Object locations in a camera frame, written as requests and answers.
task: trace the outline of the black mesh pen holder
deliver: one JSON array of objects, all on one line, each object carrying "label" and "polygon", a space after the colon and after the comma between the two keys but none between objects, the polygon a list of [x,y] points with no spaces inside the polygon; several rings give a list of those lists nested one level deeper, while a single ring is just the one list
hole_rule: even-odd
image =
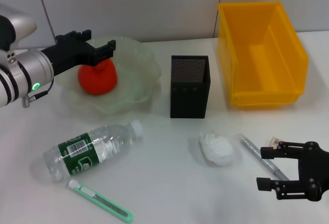
[{"label": "black mesh pen holder", "polygon": [[170,118],[203,119],[210,88],[208,56],[171,57]]}]

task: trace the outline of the yellow storage box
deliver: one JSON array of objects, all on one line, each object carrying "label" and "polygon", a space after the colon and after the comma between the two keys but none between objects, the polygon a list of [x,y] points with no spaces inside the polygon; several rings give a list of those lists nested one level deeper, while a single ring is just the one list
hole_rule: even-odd
[{"label": "yellow storage box", "polygon": [[218,53],[230,103],[290,104],[303,94],[308,58],[280,2],[220,3]]}]

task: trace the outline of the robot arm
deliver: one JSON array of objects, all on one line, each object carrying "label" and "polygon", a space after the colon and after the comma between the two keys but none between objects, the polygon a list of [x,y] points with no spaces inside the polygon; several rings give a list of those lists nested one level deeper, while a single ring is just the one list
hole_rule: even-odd
[{"label": "robot arm", "polygon": [[283,181],[257,178],[258,190],[275,190],[277,199],[308,199],[320,201],[322,194],[329,189],[329,153],[318,143],[279,142],[276,150],[262,147],[263,159],[298,159],[299,180]]},{"label": "robot arm", "polygon": [[23,98],[23,107],[46,95],[48,91],[28,94],[53,81],[54,76],[77,65],[96,66],[113,56],[114,40],[100,48],[86,41],[90,30],[72,31],[56,36],[56,44],[44,50],[28,50],[15,55],[10,47],[36,30],[35,22],[26,14],[0,5],[0,107]]}]

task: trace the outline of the red ball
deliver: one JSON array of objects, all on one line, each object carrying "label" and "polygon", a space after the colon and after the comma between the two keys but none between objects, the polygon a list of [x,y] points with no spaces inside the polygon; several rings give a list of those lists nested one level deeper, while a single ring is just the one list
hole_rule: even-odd
[{"label": "red ball", "polygon": [[82,65],[78,71],[78,80],[84,91],[91,95],[108,93],[118,83],[115,66],[110,59],[97,66]]}]

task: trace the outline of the white tabletop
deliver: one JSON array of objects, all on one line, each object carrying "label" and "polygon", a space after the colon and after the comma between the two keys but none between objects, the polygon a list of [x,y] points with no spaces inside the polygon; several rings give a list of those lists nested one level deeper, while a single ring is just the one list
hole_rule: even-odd
[{"label": "white tabletop", "polygon": [[[218,70],[217,39],[147,43],[162,69],[152,100],[103,117],[69,107],[62,89],[23,109],[16,101],[0,109],[0,223],[122,223],[64,184],[51,184],[42,153],[103,124],[139,119],[144,142],[129,153],[75,178],[147,223],[327,223],[329,195],[320,202],[276,200],[257,190],[256,177],[273,176],[235,144],[233,166],[208,163],[199,132],[245,134],[258,147],[272,136],[291,142],[317,141],[329,151],[329,32],[299,33],[309,55],[305,94],[291,106],[241,111],[227,106]],[[171,55],[208,55],[211,86],[205,119],[170,119]],[[276,159],[289,179],[298,178],[297,160]]]}]

